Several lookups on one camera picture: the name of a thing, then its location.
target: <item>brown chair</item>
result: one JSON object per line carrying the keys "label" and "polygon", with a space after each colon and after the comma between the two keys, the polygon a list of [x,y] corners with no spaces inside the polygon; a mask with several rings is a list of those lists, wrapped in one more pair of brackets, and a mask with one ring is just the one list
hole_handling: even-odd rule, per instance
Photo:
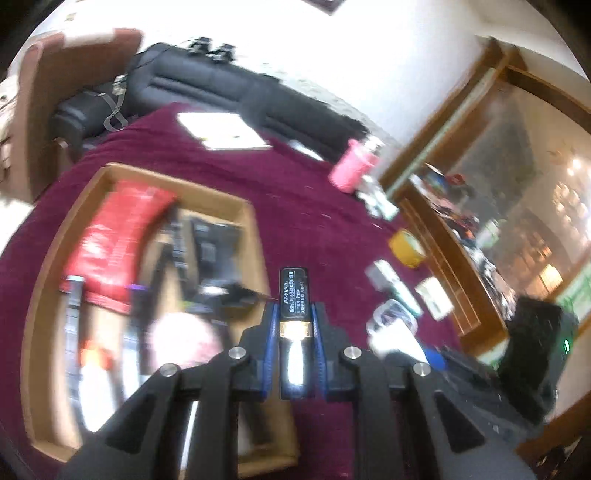
{"label": "brown chair", "polygon": [[111,34],[75,38],[56,33],[28,48],[10,127],[11,166],[0,183],[5,194],[33,203],[55,181],[67,163],[49,131],[57,104],[85,86],[125,73],[141,40],[139,30],[117,28]]}

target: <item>maroon tablecloth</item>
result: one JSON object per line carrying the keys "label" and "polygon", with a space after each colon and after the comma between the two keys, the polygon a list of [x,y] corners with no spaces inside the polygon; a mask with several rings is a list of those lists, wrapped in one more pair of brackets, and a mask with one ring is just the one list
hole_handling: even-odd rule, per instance
{"label": "maroon tablecloth", "polygon": [[[365,277],[371,262],[385,258],[410,288],[430,275],[426,267],[409,270],[392,256],[387,240],[402,226],[402,219],[391,223],[371,219],[363,204],[328,183],[331,165],[275,141],[269,151],[206,151],[177,124],[176,113],[182,109],[170,105],[111,134],[47,190],[0,258],[0,349],[4,353],[0,423],[39,478],[53,478],[59,465],[34,450],[24,430],[20,363],[25,316],[41,263],[61,222],[86,183],[106,163],[147,168],[250,200],[272,294],[277,296],[281,267],[307,267],[311,299],[325,302],[331,322],[345,328],[357,345],[366,346],[365,323],[384,300]],[[458,347],[451,323],[435,322],[428,314],[420,320],[418,337],[434,346]],[[311,400],[293,402],[293,412],[300,465],[273,475],[299,480],[352,476],[350,407]]]}

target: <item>metal screw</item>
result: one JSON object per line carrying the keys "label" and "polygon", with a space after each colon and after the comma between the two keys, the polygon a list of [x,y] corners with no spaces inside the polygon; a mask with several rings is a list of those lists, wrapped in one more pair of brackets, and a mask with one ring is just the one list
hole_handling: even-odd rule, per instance
{"label": "metal screw", "polygon": [[160,374],[164,375],[165,377],[172,377],[178,370],[178,367],[175,364],[164,364],[160,367]]}
{"label": "metal screw", "polygon": [[345,357],[355,360],[361,356],[361,348],[356,346],[348,346],[345,350],[343,350],[343,353],[345,354]]}
{"label": "metal screw", "polygon": [[413,365],[413,371],[419,377],[426,377],[428,374],[431,373],[431,366],[429,366],[429,364],[426,364],[425,362],[419,362]]}
{"label": "metal screw", "polygon": [[228,355],[230,355],[230,358],[238,360],[239,358],[242,358],[246,355],[246,350],[244,350],[244,348],[241,346],[233,346],[230,348],[230,350],[228,350]]}

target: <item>orange object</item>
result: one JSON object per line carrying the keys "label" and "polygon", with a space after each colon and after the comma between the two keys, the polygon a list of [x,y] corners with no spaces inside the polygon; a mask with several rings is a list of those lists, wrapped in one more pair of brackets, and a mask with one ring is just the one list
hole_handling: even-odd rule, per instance
{"label": "orange object", "polygon": [[87,340],[80,351],[80,363],[83,367],[96,365],[103,370],[110,370],[113,367],[113,358],[104,348],[99,347],[92,340]]}

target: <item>cardboard box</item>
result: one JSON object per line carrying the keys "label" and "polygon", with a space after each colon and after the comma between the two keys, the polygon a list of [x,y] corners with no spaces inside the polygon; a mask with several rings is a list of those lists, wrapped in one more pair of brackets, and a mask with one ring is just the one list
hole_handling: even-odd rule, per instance
{"label": "cardboard box", "polygon": [[[74,454],[81,440],[68,401],[64,373],[66,295],[59,291],[59,282],[84,228],[118,180],[141,181],[174,192],[185,215],[240,225],[243,231],[236,260],[243,284],[269,295],[255,214],[246,200],[140,168],[108,164],[100,169],[76,200],[51,244],[31,297],[23,338],[21,400],[25,428],[36,449],[62,462]],[[157,233],[148,235],[140,277],[146,275],[147,265],[154,261],[159,240],[162,239],[157,238]],[[179,310],[180,288],[175,275],[171,265],[165,275],[158,313]],[[232,321],[235,340],[240,338],[244,329],[260,322],[263,308],[261,303],[244,317]],[[86,321],[91,324],[93,339],[108,348],[117,361],[127,317],[90,306]],[[278,399],[276,383],[263,404],[274,441],[269,448],[255,450],[240,458],[238,474],[242,478],[297,463],[298,446],[290,405]]]}

